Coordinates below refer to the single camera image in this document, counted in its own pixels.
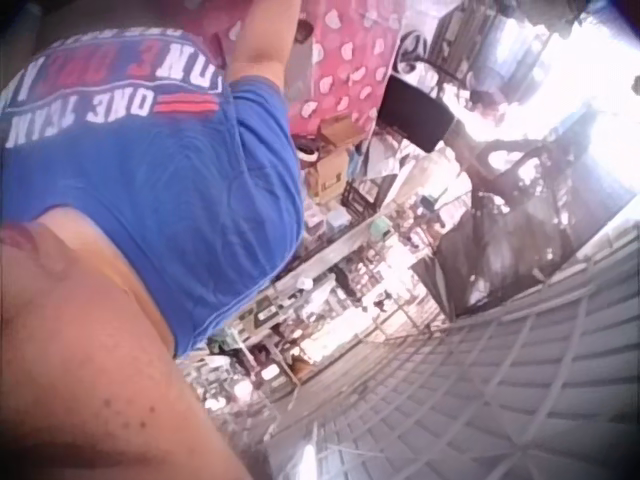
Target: bright light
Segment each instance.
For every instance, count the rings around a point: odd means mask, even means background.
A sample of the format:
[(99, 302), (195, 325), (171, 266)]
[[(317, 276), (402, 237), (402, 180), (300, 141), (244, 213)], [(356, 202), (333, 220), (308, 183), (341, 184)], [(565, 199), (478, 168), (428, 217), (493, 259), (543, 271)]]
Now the bright light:
[(233, 393), (241, 402), (248, 402), (253, 394), (253, 385), (249, 380), (241, 380), (233, 387)]
[(502, 63), (507, 59), (507, 56), (511, 51), (511, 46), (513, 45), (519, 32), (520, 27), (518, 26), (518, 22), (516, 22), (513, 18), (508, 19), (507, 24), (504, 26), (504, 30), (502, 31), (502, 35), (500, 37), (498, 50), (496, 51), (496, 59), (498, 63)]
[(529, 185), (537, 176), (536, 166), (538, 161), (528, 161), (520, 170), (518, 170), (518, 175), (524, 181), (525, 185)]
[(224, 408), (226, 406), (227, 406), (227, 401), (222, 397), (208, 398), (206, 402), (204, 402), (204, 408), (207, 408), (213, 411), (220, 410), (221, 408)]
[(640, 192), (640, 124), (599, 115), (591, 130), (591, 155), (625, 187)]
[(542, 81), (542, 79), (544, 78), (544, 71), (539, 67), (534, 68), (533, 78), (535, 79), (536, 82)]
[(298, 480), (318, 480), (318, 464), (316, 461), (316, 449), (313, 445), (304, 447)]
[(276, 377), (279, 373), (280, 373), (280, 369), (278, 368), (277, 365), (274, 364), (265, 368), (261, 372), (261, 375), (262, 375), (262, 378), (264, 378), (266, 381), (269, 381), (272, 378)]

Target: man's neck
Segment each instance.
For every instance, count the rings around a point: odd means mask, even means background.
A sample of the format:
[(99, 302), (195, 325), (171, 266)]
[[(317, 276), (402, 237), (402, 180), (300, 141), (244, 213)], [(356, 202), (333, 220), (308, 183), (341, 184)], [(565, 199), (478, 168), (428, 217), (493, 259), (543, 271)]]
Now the man's neck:
[(173, 355), (175, 340), (160, 310), (129, 262), (96, 224), (66, 207), (49, 210), (38, 222), (49, 227), (83, 262), (127, 292)]

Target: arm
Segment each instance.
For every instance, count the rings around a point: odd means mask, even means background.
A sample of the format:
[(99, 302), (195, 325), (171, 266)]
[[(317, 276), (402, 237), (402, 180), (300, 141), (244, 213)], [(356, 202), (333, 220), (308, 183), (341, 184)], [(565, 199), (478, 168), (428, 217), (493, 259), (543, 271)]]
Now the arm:
[(0, 471), (248, 480), (137, 305), (51, 230), (29, 231), (0, 231)]
[(229, 83), (257, 75), (283, 88), (300, 3), (301, 0), (253, 0), (227, 72)]

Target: person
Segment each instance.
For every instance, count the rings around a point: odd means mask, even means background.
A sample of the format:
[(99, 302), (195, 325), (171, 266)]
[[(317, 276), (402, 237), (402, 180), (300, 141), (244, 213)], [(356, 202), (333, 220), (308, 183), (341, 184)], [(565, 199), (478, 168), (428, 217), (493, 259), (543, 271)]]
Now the person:
[(282, 98), (299, 10), (254, 0), (224, 75), (185, 32), (110, 29), (3, 91), (7, 478), (250, 478), (173, 357), (300, 238)]

